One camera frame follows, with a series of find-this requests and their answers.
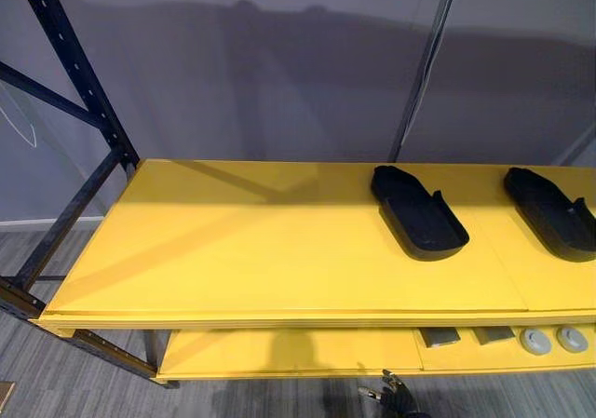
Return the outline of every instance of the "gray wall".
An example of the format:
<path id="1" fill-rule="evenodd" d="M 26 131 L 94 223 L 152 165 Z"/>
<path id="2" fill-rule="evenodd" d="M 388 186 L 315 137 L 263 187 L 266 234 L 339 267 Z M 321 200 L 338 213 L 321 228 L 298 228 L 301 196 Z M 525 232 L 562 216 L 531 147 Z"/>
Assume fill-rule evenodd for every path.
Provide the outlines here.
<path id="1" fill-rule="evenodd" d="M 351 161 L 385 160 L 438 2 L 61 1 L 141 156 Z M 594 2 L 455 0 L 401 158 L 554 162 L 594 122 Z M 0 18 L 0 60 L 80 102 L 26 1 Z M 0 88 L 37 138 L 0 117 L 0 221 L 55 217 L 106 153 L 28 99 Z"/>

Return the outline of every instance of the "shelving unit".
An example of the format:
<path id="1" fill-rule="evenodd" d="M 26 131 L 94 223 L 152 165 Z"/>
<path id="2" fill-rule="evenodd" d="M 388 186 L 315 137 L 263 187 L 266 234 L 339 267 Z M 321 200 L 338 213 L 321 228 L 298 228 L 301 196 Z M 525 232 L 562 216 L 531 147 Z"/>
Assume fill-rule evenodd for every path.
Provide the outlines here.
<path id="1" fill-rule="evenodd" d="M 0 78 L 98 128 L 111 151 L 14 277 L 0 308 L 145 379 L 541 371 L 596 366 L 596 265 L 551 255 L 503 188 L 508 166 L 400 164 L 441 189 L 470 242 L 437 262 L 408 257 L 370 190 L 374 163 L 169 161 L 137 156 L 59 0 L 29 0 L 87 106 L 0 63 Z M 52 300 L 29 293 L 120 165 L 129 184 Z M 533 167 L 596 212 L 596 170 Z M 587 351 L 558 345 L 573 324 Z M 546 356 L 470 327 L 539 327 Z M 418 327 L 458 327 L 426 348 Z M 141 360 L 90 330 L 144 330 Z M 173 330 L 157 365 L 154 330 Z"/>

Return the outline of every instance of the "yellow shelf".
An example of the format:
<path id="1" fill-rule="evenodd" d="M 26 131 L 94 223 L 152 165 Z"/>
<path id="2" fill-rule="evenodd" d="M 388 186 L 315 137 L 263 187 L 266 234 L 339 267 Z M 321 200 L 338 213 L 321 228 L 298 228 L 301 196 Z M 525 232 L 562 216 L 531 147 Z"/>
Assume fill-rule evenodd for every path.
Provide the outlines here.
<path id="1" fill-rule="evenodd" d="M 596 266 L 553 257 L 502 187 L 507 166 L 399 165 L 441 189 L 470 242 L 404 254 L 377 164 L 144 161 L 37 321 L 49 329 L 593 322 Z M 596 205 L 593 169 L 535 168 Z"/>
<path id="2" fill-rule="evenodd" d="M 480 345 L 471 329 L 461 341 L 426 348 L 418 330 L 179 330 L 172 333 L 160 380 L 462 374 L 587 369 L 596 366 L 594 325 L 577 326 L 589 348 L 573 354 L 556 341 L 555 328 L 541 327 L 552 351 L 534 356 L 516 338 Z"/>
<path id="3" fill-rule="evenodd" d="M 411 330 L 185 330 L 157 379 L 378 375 L 389 360 L 421 369 Z"/>

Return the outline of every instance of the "small gray object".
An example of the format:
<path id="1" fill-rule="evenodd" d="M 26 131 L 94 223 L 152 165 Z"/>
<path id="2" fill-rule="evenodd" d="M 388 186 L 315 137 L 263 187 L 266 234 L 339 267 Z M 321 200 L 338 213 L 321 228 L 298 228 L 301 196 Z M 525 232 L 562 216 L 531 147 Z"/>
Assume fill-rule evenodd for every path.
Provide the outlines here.
<path id="1" fill-rule="evenodd" d="M 526 328 L 520 335 L 521 345 L 530 353 L 543 356 L 550 353 L 552 344 L 547 335 L 536 328 Z"/>
<path id="2" fill-rule="evenodd" d="M 560 327 L 557 330 L 557 340 L 571 353 L 581 353 L 588 349 L 588 341 L 584 335 L 572 327 Z"/>

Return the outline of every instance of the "floor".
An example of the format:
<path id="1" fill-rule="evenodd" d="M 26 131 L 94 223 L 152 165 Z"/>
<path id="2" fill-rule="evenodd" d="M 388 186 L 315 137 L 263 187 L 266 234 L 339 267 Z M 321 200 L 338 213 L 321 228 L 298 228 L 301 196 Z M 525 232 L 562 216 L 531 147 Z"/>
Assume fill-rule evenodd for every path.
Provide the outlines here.
<path id="1" fill-rule="evenodd" d="M 68 271 L 90 235 L 73 231 L 44 274 Z M 0 274 L 14 274 L 41 236 L 0 233 Z M 34 294 L 47 300 L 53 289 L 51 283 L 38 283 Z M 138 333 L 108 334 L 115 343 L 142 355 Z M 434 418 L 596 416 L 596 371 L 404 380 Z M 360 384 L 378 387 L 376 379 L 206 381 L 165 390 L 2 313 L 0 381 L 17 383 L 2 418 L 382 416 L 374 402 L 357 394 Z"/>

